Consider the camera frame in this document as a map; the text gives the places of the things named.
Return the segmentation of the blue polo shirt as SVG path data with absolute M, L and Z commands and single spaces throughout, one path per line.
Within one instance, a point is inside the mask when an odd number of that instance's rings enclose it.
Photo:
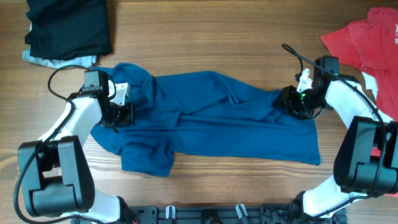
M 277 90 L 213 71 L 155 77 L 119 63 L 106 72 L 130 85 L 135 120 L 116 130 L 97 125 L 91 135 L 125 171 L 166 177 L 178 152 L 321 163 L 315 122 L 274 108 Z

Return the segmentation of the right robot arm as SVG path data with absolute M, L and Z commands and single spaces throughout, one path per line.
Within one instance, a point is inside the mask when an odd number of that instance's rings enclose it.
M 283 88 L 273 107 L 300 120 L 335 110 L 348 130 L 333 175 L 297 195 L 289 205 L 291 222 L 325 220 L 359 200 L 397 193 L 397 122 L 378 110 L 355 77 L 340 73 L 338 58 L 311 64 L 313 78 L 302 69 L 295 76 L 299 85 Z

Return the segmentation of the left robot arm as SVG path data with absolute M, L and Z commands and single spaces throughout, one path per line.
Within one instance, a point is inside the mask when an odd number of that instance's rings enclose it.
M 116 132 L 134 122 L 134 105 L 126 100 L 128 83 L 117 84 L 101 70 L 85 71 L 83 88 L 65 99 L 65 111 L 40 139 L 17 150 L 21 168 L 14 209 L 26 223 L 47 217 L 49 223 L 138 223 L 121 197 L 95 189 L 83 145 L 98 124 Z

